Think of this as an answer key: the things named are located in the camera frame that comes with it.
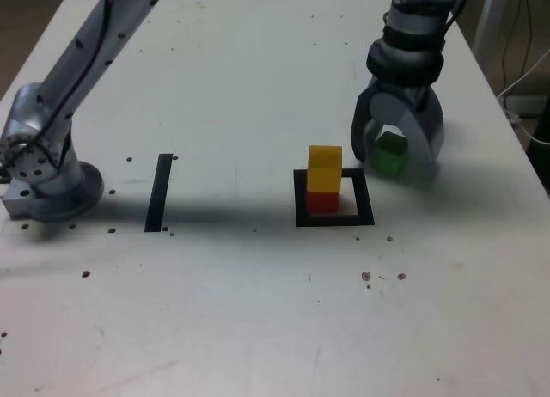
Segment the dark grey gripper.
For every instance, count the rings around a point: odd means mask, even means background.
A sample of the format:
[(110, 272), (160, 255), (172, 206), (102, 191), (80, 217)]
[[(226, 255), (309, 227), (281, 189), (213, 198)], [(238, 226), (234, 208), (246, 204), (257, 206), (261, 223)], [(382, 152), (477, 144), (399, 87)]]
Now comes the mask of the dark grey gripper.
[(359, 161), (370, 158), (385, 126), (401, 131), (415, 164), (436, 163), (444, 140), (443, 112), (431, 87), (378, 81), (359, 95), (351, 123), (351, 148)]

